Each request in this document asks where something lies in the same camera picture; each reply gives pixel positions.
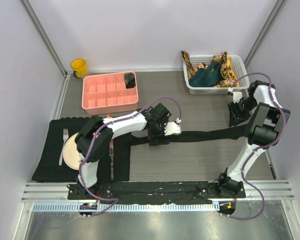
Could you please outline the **black tie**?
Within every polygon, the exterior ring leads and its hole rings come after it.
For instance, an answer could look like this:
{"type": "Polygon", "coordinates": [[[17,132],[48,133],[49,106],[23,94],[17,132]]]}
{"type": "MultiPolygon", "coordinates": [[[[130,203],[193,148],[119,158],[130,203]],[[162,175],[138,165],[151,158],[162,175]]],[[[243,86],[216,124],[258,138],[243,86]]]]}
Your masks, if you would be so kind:
{"type": "Polygon", "coordinates": [[[128,135],[126,142],[130,146],[148,144],[151,147],[169,145],[170,143],[197,143],[214,140],[238,140],[245,136],[247,124],[224,128],[212,131],[183,131],[179,135],[169,135],[159,138],[149,138],[148,136],[136,137],[128,135]]]}

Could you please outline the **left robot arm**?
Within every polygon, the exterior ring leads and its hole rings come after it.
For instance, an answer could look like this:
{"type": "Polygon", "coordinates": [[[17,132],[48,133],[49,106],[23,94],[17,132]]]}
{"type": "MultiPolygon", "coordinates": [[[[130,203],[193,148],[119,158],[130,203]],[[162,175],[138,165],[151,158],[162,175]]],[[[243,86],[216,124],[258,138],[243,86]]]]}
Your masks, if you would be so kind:
{"type": "Polygon", "coordinates": [[[119,117],[93,115],[75,137],[80,153],[79,194],[90,200],[97,192],[97,172],[101,159],[110,150],[113,139],[131,132],[148,130],[154,137],[163,137],[171,112],[161,103],[119,117]]]}

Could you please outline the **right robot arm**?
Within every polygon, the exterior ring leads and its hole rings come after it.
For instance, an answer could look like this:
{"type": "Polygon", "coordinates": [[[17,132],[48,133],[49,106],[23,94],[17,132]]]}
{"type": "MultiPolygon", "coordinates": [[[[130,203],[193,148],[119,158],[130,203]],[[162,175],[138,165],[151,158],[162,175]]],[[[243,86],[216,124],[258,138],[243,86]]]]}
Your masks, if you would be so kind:
{"type": "Polygon", "coordinates": [[[245,177],[269,147],[277,144],[291,112],[282,108],[275,96],[272,83],[256,80],[250,84],[247,97],[238,97],[228,104],[229,127],[248,121],[244,130],[245,145],[235,161],[219,175],[216,193],[223,198],[235,196],[243,190],[245,177]]]}

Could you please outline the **yellow floral tie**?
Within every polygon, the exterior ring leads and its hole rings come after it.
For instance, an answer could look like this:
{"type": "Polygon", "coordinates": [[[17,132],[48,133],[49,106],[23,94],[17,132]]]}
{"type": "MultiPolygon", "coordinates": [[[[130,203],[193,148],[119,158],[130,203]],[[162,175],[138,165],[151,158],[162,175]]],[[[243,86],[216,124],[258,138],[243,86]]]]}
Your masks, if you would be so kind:
{"type": "Polygon", "coordinates": [[[234,72],[232,59],[226,51],[224,51],[222,54],[214,55],[211,58],[211,61],[220,65],[221,81],[217,83],[217,87],[240,86],[240,84],[237,82],[238,77],[234,72]]]}

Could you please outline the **dark teal tie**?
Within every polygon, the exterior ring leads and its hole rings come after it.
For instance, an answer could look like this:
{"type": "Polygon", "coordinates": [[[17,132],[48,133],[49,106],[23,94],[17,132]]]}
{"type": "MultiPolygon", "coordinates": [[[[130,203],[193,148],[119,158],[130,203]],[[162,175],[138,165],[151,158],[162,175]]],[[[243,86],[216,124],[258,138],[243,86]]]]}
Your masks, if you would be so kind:
{"type": "Polygon", "coordinates": [[[188,82],[194,88],[210,88],[217,85],[221,81],[220,65],[211,62],[206,69],[199,69],[188,82]]]}

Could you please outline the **white plastic basket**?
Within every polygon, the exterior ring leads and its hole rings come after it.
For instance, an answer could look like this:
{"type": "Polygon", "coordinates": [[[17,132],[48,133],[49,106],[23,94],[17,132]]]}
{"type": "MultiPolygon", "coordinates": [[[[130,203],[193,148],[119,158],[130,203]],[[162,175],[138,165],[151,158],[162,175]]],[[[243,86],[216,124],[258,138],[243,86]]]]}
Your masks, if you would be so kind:
{"type": "Polygon", "coordinates": [[[226,51],[216,55],[190,55],[182,50],[183,72],[191,95],[222,95],[228,88],[246,90],[249,78],[242,58],[226,51]]]}

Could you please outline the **rolled dark tie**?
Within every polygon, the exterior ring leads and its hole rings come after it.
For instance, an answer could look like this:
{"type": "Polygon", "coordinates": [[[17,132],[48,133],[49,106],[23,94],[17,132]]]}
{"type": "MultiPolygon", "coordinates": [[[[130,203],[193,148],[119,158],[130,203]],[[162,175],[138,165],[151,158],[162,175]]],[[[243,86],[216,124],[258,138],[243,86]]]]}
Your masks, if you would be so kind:
{"type": "Polygon", "coordinates": [[[127,89],[132,89],[136,86],[136,77],[133,72],[125,73],[124,74],[124,82],[125,87],[127,89]]]}

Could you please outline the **silver knife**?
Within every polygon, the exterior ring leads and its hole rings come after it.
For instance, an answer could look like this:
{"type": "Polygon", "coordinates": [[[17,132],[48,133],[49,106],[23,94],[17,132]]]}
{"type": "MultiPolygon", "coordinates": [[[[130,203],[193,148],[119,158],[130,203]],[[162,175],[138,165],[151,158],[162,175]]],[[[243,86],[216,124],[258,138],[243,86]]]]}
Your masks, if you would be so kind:
{"type": "Polygon", "coordinates": [[[114,180],[114,140],[109,144],[109,156],[110,156],[110,179],[114,180]]]}

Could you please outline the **pink divided organizer box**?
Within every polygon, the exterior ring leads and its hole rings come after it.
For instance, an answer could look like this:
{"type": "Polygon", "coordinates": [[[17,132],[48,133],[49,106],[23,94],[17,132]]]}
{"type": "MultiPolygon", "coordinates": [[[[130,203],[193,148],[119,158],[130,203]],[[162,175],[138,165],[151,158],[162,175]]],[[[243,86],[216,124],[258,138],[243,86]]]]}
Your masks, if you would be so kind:
{"type": "Polygon", "coordinates": [[[133,71],[89,75],[83,79],[81,107],[91,116],[134,111],[138,102],[137,76],[133,71]],[[126,88],[126,73],[135,74],[134,88],[126,88]]]}

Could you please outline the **orange floral tie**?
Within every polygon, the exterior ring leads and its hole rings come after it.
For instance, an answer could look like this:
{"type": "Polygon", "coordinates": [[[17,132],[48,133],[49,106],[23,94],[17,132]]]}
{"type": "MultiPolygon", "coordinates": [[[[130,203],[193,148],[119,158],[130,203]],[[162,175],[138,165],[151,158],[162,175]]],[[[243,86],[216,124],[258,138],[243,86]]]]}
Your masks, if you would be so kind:
{"type": "Polygon", "coordinates": [[[186,65],[188,79],[192,78],[199,69],[206,69],[208,67],[208,64],[203,62],[199,62],[197,65],[192,64],[189,53],[184,50],[181,50],[181,57],[186,65]]]}

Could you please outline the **yellow cup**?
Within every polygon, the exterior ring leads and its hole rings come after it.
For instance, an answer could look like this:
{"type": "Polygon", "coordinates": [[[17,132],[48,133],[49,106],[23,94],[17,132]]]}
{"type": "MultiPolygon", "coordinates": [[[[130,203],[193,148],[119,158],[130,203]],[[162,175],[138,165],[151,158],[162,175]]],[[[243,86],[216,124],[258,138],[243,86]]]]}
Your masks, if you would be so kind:
{"type": "Polygon", "coordinates": [[[88,75],[88,67],[85,60],[77,58],[71,62],[70,66],[74,77],[82,79],[88,75]]]}

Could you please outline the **silver fork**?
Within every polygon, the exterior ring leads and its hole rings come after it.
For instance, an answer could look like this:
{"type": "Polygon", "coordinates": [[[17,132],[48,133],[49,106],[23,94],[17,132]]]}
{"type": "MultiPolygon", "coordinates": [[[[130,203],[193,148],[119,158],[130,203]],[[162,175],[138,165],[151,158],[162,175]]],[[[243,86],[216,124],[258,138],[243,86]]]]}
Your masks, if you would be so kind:
{"type": "Polygon", "coordinates": [[[60,156],[59,156],[59,161],[58,161],[59,166],[62,165],[64,146],[65,146],[68,139],[69,139],[69,130],[67,128],[64,128],[63,129],[63,137],[62,137],[63,144],[62,144],[62,148],[61,148],[61,152],[60,152],[60,156]]]}

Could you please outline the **pink cream plate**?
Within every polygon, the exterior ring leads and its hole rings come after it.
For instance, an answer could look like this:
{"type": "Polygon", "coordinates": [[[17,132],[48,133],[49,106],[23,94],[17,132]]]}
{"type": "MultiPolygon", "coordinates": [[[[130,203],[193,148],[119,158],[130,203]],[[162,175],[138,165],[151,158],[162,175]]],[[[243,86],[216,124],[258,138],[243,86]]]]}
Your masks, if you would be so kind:
{"type": "Polygon", "coordinates": [[[75,138],[79,133],[75,133],[65,142],[62,157],[64,163],[72,170],[79,170],[80,165],[80,153],[77,151],[77,144],[75,143],[75,138]]]}

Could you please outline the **black placemat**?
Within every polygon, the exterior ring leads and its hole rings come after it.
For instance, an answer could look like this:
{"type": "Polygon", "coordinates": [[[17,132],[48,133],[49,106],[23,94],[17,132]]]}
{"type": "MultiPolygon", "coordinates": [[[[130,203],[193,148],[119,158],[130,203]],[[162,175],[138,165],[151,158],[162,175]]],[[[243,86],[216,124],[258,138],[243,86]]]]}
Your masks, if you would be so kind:
{"type": "MultiPolygon", "coordinates": [[[[38,166],[31,178],[35,182],[63,183],[74,182],[79,174],[66,164],[59,165],[63,146],[63,129],[73,136],[89,120],[88,117],[65,117],[52,120],[38,166]]],[[[98,163],[97,178],[100,182],[125,182],[130,180],[131,134],[113,140],[113,166],[107,152],[98,163]]]]}

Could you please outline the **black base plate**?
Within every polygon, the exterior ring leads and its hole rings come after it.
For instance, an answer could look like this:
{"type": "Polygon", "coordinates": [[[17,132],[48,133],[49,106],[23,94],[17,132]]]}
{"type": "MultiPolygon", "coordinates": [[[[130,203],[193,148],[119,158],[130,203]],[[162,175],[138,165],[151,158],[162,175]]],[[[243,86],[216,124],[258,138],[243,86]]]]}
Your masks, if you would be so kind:
{"type": "Polygon", "coordinates": [[[244,199],[242,183],[232,190],[208,181],[122,181],[100,182],[89,188],[102,204],[119,205],[195,205],[212,199],[244,199]]]}

